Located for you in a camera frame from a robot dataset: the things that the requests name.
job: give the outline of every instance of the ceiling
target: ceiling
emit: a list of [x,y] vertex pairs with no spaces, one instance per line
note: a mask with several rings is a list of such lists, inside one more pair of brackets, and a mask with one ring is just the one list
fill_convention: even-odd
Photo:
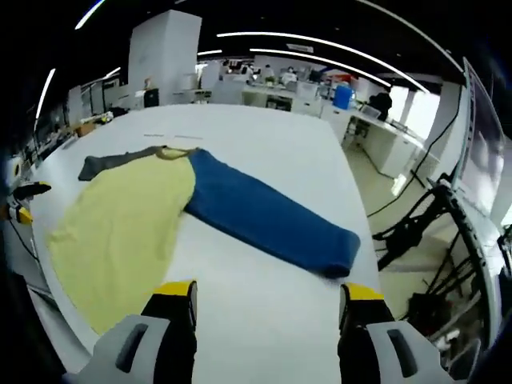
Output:
[[[494,36],[500,36],[499,16],[479,6],[470,10],[463,0],[374,0],[415,24],[456,61],[475,56],[484,44],[489,52],[499,52]],[[73,86],[104,76],[120,66],[126,77],[132,29],[168,9],[202,17],[199,51],[222,49],[224,55],[249,55],[249,48],[288,50],[287,38],[232,37],[216,34],[236,31],[272,31],[301,34],[343,44],[399,68],[403,72],[434,74],[452,82],[462,82],[456,67],[430,43],[409,27],[368,5],[355,0],[300,2],[292,0],[105,0],[80,30],[78,20],[96,0],[16,2],[23,14],[12,29],[8,42],[14,61],[16,111],[20,118],[38,102],[46,76],[57,68],[48,89],[44,109],[62,100]],[[371,74],[389,72],[382,66],[356,54],[323,44],[308,43],[314,55],[359,68]],[[502,55],[510,68],[511,60]]]

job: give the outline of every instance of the floor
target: floor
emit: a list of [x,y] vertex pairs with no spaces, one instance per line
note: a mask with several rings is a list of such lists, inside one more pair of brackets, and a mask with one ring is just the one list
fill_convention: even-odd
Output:
[[[366,154],[357,145],[345,149],[346,158],[354,174],[361,193],[366,213],[370,214],[393,200],[401,189],[395,181],[379,174]],[[372,234],[387,229],[402,218],[417,200],[425,193],[423,186],[413,180],[403,196],[393,205],[369,219]],[[407,311],[407,301],[413,292],[425,292],[432,281],[435,271],[446,254],[446,249],[455,236],[455,228],[450,219],[437,220],[429,229],[418,247],[409,250],[402,258],[393,262],[380,272],[381,288],[386,303],[395,318]],[[383,243],[375,243],[375,249],[384,248]]]

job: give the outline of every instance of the person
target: person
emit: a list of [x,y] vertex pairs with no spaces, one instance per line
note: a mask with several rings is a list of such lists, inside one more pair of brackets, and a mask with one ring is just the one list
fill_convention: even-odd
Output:
[[226,76],[230,72],[230,61],[224,60],[221,66],[221,70],[219,73],[219,79],[224,80],[224,76]]
[[386,90],[385,92],[381,92],[380,94],[370,96],[368,105],[375,108],[376,110],[380,110],[381,114],[378,116],[377,119],[384,122],[387,119],[388,111],[393,105],[393,100],[391,100],[390,92]]
[[265,65],[265,68],[262,69],[261,78],[265,82],[267,78],[274,77],[274,70],[270,67],[270,64]]
[[285,86],[289,82],[296,82],[297,81],[297,75],[294,72],[294,68],[292,66],[288,67],[288,71],[282,74],[281,76],[281,83]]

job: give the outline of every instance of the window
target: window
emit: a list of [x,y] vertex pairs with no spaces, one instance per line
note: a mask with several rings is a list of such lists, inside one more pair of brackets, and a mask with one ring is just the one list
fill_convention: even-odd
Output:
[[438,111],[439,99],[438,94],[423,92],[414,94],[413,104],[406,118],[406,126],[420,138],[426,139],[429,136],[435,114]]
[[393,105],[388,111],[388,117],[400,121],[402,117],[403,109],[406,105],[407,94],[409,93],[409,89],[403,86],[394,86],[391,88],[390,97],[393,101]]

